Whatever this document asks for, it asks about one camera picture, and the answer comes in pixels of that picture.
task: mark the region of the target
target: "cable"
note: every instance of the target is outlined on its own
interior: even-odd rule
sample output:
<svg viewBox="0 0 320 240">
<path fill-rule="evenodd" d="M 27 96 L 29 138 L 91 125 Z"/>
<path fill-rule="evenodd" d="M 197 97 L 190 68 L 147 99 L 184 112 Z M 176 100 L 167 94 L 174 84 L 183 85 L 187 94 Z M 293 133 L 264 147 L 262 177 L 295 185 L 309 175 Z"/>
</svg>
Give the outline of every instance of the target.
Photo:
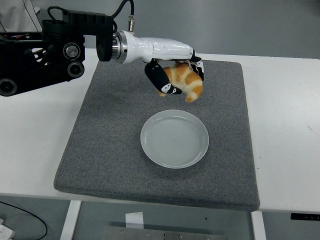
<svg viewBox="0 0 320 240">
<path fill-rule="evenodd" d="M 66 12 L 66 11 L 67 11 L 66 9 L 64 9 L 64 8 L 62 8 L 62 7 L 59 7 L 59 6 L 50 6 L 50 7 L 48 7 L 47 12 L 48 12 L 50 18 L 51 18 L 52 20 L 56 21 L 56 22 L 57 22 L 57 20 L 54 18 L 54 16 L 52 16 L 52 14 L 51 14 L 51 12 L 50 12 L 51 9 L 58 9 L 58 10 L 61 10 L 61 11 L 63 11 L 63 12 Z"/>
<path fill-rule="evenodd" d="M 113 33 L 116 33 L 117 30 L 118 30 L 118 26 L 117 26 L 117 23 L 113 20 Z"/>
<path fill-rule="evenodd" d="M 44 224 L 44 226 L 45 226 L 45 234 L 44 234 L 42 237 L 37 238 L 36 240 L 43 239 L 43 238 L 47 235 L 47 233 L 48 233 L 47 224 L 46 224 L 45 221 L 43 221 L 40 217 L 38 217 L 37 215 L 34 215 L 33 213 L 31 213 L 31 212 L 29 212 L 29 211 L 27 211 L 27 210 L 24 210 L 24 209 L 22 209 L 22 208 L 20 208 L 20 207 L 13 206 L 13 205 L 11 205 L 11 204 L 9 204 L 9 203 L 3 202 L 3 201 L 0 201 L 0 203 L 1 203 L 1 204 L 8 205 L 8 206 L 13 207 L 13 208 L 16 208 L 16 209 L 19 209 L 19 210 L 21 210 L 21 211 L 24 211 L 24 212 L 26 212 L 27 214 L 30 214 L 30 215 L 34 216 L 35 218 L 39 219 L 39 220 Z"/>
<path fill-rule="evenodd" d="M 111 15 L 111 17 L 114 19 L 116 16 L 118 16 L 118 14 L 121 12 L 122 8 L 124 7 L 124 5 L 126 4 L 126 2 L 130 2 L 131 4 L 131 15 L 135 15 L 135 4 L 134 4 L 134 0 L 123 0 L 120 4 L 120 6 L 118 7 L 118 9 L 115 11 L 115 13 L 113 15 Z"/>
</svg>

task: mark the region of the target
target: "plate rim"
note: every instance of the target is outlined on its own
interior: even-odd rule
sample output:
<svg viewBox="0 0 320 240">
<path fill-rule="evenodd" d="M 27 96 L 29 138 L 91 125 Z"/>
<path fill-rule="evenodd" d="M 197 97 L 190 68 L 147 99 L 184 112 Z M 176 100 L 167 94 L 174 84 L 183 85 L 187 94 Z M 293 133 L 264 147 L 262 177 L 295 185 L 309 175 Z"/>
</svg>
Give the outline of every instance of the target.
<svg viewBox="0 0 320 240">
<path fill-rule="evenodd" d="M 206 136 L 207 136 L 207 145 L 205 146 L 205 151 L 204 151 L 204 153 L 203 153 L 203 155 L 201 157 L 199 157 L 198 159 L 195 158 L 194 160 L 192 160 L 191 162 L 189 162 L 189 163 L 187 163 L 185 165 L 172 166 L 172 165 L 166 165 L 166 164 L 161 164 L 159 162 L 156 162 L 146 153 L 146 150 L 145 150 L 144 144 L 143 144 L 143 139 L 144 139 L 143 133 L 146 132 L 145 129 L 147 128 L 147 125 L 151 121 L 152 118 L 154 118 L 156 115 L 164 114 L 165 112 L 175 112 L 175 115 L 177 115 L 177 112 L 183 112 L 184 114 L 190 115 L 190 116 L 192 116 L 192 118 L 195 118 L 200 123 L 200 125 L 205 129 L 205 133 L 206 133 Z M 159 111 L 159 112 L 155 113 L 154 115 L 149 117 L 148 120 L 143 124 L 143 127 L 142 127 L 141 132 L 140 132 L 140 144 L 141 144 L 141 147 L 142 147 L 143 152 L 145 153 L 145 155 L 151 161 L 153 161 L 155 164 L 157 164 L 157 165 L 159 165 L 161 167 L 164 167 L 164 168 L 168 168 L 168 169 L 184 169 L 184 168 L 191 167 L 191 166 L 195 165 L 196 163 L 198 163 L 206 155 L 206 153 L 208 151 L 208 148 L 209 148 L 209 141 L 210 141 L 209 133 L 208 133 L 208 130 L 207 130 L 206 126 L 204 125 L 204 123 L 197 116 L 193 115 L 192 113 L 190 113 L 188 111 L 184 111 L 184 110 L 179 110 L 179 109 L 167 109 L 167 110 L 163 110 L 163 111 Z"/>
</svg>

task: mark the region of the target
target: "white paper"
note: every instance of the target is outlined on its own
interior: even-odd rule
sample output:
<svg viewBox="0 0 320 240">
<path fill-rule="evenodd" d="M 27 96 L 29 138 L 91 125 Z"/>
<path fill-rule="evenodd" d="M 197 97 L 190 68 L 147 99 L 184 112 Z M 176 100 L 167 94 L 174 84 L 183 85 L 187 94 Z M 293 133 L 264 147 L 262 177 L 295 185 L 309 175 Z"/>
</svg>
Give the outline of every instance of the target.
<svg viewBox="0 0 320 240">
<path fill-rule="evenodd" d="M 144 215 L 142 211 L 125 214 L 125 226 L 131 229 L 144 229 Z"/>
</svg>

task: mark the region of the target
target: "robotic arm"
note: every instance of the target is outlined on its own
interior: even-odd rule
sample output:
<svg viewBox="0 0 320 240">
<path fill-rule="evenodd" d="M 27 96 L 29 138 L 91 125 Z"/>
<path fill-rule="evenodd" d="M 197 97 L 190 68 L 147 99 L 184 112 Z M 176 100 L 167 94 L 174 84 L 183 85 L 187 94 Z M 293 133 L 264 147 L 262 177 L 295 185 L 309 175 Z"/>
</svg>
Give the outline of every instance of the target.
<svg viewBox="0 0 320 240">
<path fill-rule="evenodd" d="M 145 74 L 161 92 L 180 94 L 181 90 L 173 86 L 164 90 L 169 79 L 159 60 L 186 62 L 203 80 L 202 60 L 190 46 L 172 39 L 134 36 L 132 0 L 129 31 L 117 31 L 114 18 L 127 1 L 122 1 L 112 16 L 49 7 L 52 19 L 42 21 L 42 32 L 0 33 L 0 95 L 8 97 L 81 77 L 85 71 L 84 35 L 96 36 L 102 62 L 114 59 L 128 64 L 141 59 L 147 63 Z M 52 9 L 62 11 L 62 20 L 51 15 Z"/>
</svg>

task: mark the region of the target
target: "white robotic hand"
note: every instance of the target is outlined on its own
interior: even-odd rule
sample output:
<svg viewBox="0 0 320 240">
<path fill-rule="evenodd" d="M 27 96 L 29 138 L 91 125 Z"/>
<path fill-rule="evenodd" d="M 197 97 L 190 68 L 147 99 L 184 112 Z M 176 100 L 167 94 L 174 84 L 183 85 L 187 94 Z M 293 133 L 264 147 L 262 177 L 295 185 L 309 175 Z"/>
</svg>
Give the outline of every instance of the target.
<svg viewBox="0 0 320 240">
<path fill-rule="evenodd" d="M 159 60 L 170 60 L 189 64 L 193 71 L 204 80 L 204 65 L 196 52 L 182 42 L 154 37 L 136 37 L 127 31 L 116 32 L 113 38 L 112 58 L 121 64 L 141 59 L 148 63 L 144 69 L 152 84 L 166 94 L 181 94 L 171 85 L 168 76 L 158 64 Z"/>
</svg>

